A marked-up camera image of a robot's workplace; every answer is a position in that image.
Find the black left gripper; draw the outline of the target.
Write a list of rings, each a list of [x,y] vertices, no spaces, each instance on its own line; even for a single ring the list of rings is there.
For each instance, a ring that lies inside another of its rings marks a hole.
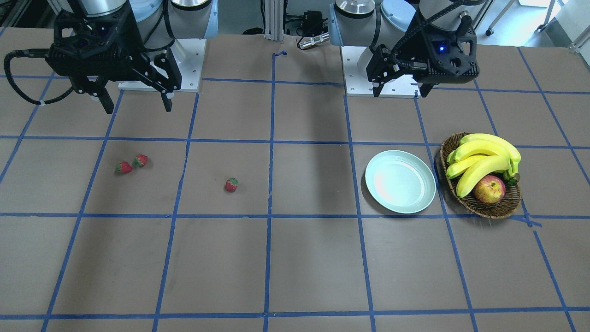
[[[411,74],[420,83],[419,94],[427,97],[437,84],[468,83],[480,75],[476,59],[477,37],[472,17],[460,17],[454,31],[446,31],[416,12],[402,44],[378,42],[370,47],[372,57],[366,67],[367,79],[372,83],[373,97],[379,97],[385,84],[402,75]]]

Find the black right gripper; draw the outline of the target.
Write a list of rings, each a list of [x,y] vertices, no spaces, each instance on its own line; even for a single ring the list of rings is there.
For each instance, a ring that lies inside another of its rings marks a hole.
[[[160,92],[165,111],[171,112],[173,92],[182,81],[171,53],[174,40],[146,46],[161,21],[142,33],[131,5],[63,5],[46,62],[69,78],[74,92],[97,99],[108,115],[114,111],[109,81],[139,81]]]

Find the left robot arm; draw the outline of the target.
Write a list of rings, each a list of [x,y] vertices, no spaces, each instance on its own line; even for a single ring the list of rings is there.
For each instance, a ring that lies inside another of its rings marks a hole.
[[[481,0],[336,0],[329,37],[348,96],[426,97],[478,78],[472,15]]]

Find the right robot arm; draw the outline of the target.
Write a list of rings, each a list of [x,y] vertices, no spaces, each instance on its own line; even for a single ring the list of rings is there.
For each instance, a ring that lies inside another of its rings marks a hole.
[[[160,93],[165,111],[183,76],[173,45],[181,39],[214,38],[214,0],[59,0],[53,43],[46,62],[69,78],[74,92],[114,103],[108,82],[141,82]]]

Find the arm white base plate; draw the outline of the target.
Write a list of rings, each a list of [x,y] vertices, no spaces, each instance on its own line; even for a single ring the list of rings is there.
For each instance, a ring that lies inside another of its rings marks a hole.
[[[346,94],[356,97],[374,97],[373,84],[367,79],[366,67],[372,57],[369,47],[341,47],[342,69]],[[420,97],[419,85],[410,74],[385,84],[379,97]]]
[[[171,54],[174,56],[182,76],[181,87],[178,90],[179,92],[198,92],[207,42],[207,39],[176,39],[171,46]],[[149,54],[150,59],[152,60],[150,65],[166,77],[166,71],[157,67],[153,61],[156,54],[158,53]],[[120,90],[131,91],[154,91],[152,87],[149,87],[139,80],[118,82],[118,88]]]

